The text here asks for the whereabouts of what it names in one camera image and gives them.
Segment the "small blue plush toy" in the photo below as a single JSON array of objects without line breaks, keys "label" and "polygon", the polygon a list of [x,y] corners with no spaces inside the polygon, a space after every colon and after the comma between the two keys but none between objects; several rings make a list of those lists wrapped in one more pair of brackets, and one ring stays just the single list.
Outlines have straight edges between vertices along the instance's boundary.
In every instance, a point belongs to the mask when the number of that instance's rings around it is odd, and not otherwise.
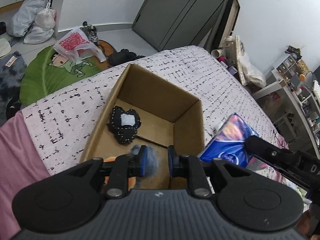
[{"label": "small blue plush toy", "polygon": [[[130,153],[137,155],[139,153],[140,148],[141,148],[141,145],[134,145],[131,148]],[[147,157],[147,162],[146,162],[145,176],[153,177],[157,174],[159,163],[156,157],[156,152],[151,146],[146,147],[146,157]]]}]

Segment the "black lace fabric pouch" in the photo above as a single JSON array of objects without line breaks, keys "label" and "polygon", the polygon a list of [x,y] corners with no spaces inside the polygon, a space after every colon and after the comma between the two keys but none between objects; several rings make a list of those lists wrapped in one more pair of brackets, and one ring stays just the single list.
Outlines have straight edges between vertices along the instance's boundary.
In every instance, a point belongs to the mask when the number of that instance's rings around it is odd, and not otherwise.
[{"label": "black lace fabric pouch", "polygon": [[134,109],[125,111],[120,106],[114,106],[107,127],[119,144],[128,145],[135,139],[141,124],[140,117]]}]

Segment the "blue tissue pack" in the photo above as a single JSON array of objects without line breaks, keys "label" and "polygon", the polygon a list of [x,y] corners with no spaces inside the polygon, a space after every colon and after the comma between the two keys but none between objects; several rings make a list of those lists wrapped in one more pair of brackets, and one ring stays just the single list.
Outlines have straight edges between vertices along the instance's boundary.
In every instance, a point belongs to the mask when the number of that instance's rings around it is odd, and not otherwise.
[{"label": "blue tissue pack", "polygon": [[245,150],[245,141],[259,134],[236,113],[231,114],[216,135],[211,139],[199,159],[210,163],[221,158],[241,167],[246,167],[251,156]]}]

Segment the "open cardboard box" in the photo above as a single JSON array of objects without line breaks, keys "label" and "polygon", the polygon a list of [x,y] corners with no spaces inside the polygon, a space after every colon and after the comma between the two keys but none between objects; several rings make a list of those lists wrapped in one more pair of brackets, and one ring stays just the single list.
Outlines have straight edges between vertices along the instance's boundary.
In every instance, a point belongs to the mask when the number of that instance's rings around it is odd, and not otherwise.
[{"label": "open cardboard box", "polygon": [[[131,144],[119,144],[108,130],[114,106],[134,109],[140,117],[142,124]],[[174,145],[178,154],[197,156],[204,149],[204,126],[200,99],[137,64],[129,64],[112,88],[80,161],[117,157],[129,153],[134,145],[151,146],[159,163],[155,176],[141,180],[141,189],[185,189],[184,178],[170,177],[167,147]]]}]

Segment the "white desk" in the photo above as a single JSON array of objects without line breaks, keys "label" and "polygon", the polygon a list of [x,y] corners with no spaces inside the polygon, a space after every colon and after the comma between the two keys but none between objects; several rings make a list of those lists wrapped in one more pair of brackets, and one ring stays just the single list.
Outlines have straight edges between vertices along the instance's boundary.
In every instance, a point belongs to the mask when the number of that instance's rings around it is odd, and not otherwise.
[{"label": "white desk", "polygon": [[307,118],[304,115],[304,112],[301,108],[300,103],[298,102],[298,98],[295,96],[294,93],[291,92],[291,89],[286,84],[284,78],[278,73],[278,71],[276,69],[272,69],[270,71],[270,74],[267,74],[267,77],[271,77],[271,76],[274,77],[275,81],[273,83],[271,83],[270,85],[267,85],[266,87],[253,93],[252,94],[253,98],[255,100],[258,100],[258,99],[260,99],[264,96],[267,96],[273,92],[276,92],[278,90],[282,90],[285,93],[288,100],[290,101],[293,108],[295,109],[295,111],[297,112],[297,115],[299,116],[299,118],[300,118],[309,138],[310,138],[315,155],[319,159],[319,149],[317,146],[317,142],[315,140],[314,133],[309,126],[309,123],[307,121]]}]

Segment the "white black patterned bedspread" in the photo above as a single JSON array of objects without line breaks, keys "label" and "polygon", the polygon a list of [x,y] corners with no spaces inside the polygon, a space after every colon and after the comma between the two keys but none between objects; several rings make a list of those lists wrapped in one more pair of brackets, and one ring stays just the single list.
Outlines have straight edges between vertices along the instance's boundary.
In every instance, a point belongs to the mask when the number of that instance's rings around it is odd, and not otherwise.
[{"label": "white black patterned bedspread", "polygon": [[264,140],[287,147],[256,101],[217,60],[202,48],[183,47],[112,67],[26,107],[22,114],[34,144],[29,158],[35,181],[95,156],[128,152],[106,125],[114,105],[135,109],[142,122],[135,143],[154,142],[159,150],[159,171],[143,182],[151,189],[185,188],[184,179],[169,177],[167,146],[197,155],[214,128],[233,113]]}]

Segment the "clear bag with fabric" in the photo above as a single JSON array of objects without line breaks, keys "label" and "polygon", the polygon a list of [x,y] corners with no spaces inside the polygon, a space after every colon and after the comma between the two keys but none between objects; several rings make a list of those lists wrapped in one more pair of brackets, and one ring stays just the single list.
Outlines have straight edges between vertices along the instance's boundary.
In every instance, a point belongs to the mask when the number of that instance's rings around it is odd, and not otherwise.
[{"label": "clear bag with fabric", "polygon": [[264,88],[266,86],[265,76],[250,62],[249,55],[246,53],[239,35],[235,37],[235,49],[236,65],[241,84],[243,86],[253,84],[259,88]]}]

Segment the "paper cup on floor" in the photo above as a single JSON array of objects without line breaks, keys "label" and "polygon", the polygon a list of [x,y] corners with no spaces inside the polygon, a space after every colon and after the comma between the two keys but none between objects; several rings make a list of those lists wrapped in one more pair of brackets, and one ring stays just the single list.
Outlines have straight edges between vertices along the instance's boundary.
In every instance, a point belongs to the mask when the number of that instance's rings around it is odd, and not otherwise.
[{"label": "paper cup on floor", "polygon": [[211,51],[211,55],[214,58],[218,59],[218,58],[224,56],[224,50],[223,49],[214,49]]}]

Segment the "pink bed sheet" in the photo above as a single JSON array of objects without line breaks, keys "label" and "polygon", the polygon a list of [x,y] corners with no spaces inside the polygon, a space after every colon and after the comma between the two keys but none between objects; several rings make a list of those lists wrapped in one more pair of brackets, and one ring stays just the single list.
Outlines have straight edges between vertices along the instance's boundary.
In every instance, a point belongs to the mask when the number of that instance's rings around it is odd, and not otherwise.
[{"label": "pink bed sheet", "polygon": [[1,239],[11,239],[20,230],[11,207],[15,194],[47,177],[19,111],[1,127]]}]

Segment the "green cartoon floor mat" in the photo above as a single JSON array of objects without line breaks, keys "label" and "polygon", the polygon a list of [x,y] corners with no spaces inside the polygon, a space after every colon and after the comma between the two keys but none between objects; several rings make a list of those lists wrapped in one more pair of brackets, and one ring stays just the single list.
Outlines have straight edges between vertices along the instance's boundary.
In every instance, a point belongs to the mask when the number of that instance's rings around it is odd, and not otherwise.
[{"label": "green cartoon floor mat", "polygon": [[29,106],[61,88],[108,68],[111,68],[108,61],[100,62],[95,56],[76,64],[58,54],[53,46],[48,46],[26,67],[21,82],[20,102]]}]

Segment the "red white shopping bag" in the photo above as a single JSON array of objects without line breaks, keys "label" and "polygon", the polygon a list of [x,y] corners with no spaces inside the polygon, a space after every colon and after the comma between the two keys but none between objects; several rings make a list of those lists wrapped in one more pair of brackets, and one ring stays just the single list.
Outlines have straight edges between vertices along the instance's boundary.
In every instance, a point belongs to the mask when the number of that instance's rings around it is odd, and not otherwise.
[{"label": "red white shopping bag", "polygon": [[53,49],[74,63],[80,63],[93,56],[97,57],[100,62],[106,61],[102,50],[91,42],[79,27],[72,29],[59,39],[53,45]]}]

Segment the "black shoes on floor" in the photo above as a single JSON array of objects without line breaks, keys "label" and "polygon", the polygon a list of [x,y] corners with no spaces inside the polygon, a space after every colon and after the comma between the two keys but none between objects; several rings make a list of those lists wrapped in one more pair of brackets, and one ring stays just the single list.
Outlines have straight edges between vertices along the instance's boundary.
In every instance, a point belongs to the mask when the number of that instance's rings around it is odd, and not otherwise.
[{"label": "black shoes on floor", "polygon": [[87,21],[82,23],[81,30],[86,34],[87,38],[94,43],[96,46],[99,46],[99,38],[97,35],[98,29],[92,24],[88,24]]}]

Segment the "dark grey door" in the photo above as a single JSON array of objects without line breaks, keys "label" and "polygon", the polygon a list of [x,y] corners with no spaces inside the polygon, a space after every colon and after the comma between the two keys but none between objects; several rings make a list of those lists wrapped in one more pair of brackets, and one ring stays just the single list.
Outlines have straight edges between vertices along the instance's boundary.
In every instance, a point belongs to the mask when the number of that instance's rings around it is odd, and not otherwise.
[{"label": "dark grey door", "polygon": [[157,51],[197,45],[227,0],[145,0],[132,29]]}]

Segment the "white plastic bag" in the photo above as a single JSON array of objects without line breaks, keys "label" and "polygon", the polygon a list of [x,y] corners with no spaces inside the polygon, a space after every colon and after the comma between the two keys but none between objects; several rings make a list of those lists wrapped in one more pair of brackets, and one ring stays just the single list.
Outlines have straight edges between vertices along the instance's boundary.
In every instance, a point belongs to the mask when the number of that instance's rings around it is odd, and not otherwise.
[{"label": "white plastic bag", "polygon": [[50,39],[54,34],[56,11],[50,8],[50,3],[35,17],[23,43],[40,44]]}]

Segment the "grey plastic bag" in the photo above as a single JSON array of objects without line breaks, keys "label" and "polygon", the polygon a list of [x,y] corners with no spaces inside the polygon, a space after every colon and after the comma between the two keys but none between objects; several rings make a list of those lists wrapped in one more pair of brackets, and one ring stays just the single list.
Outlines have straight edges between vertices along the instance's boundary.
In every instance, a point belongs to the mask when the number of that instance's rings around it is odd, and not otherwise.
[{"label": "grey plastic bag", "polygon": [[36,15],[46,7],[48,0],[25,0],[18,12],[7,24],[7,33],[13,37],[23,37],[35,21]]}]

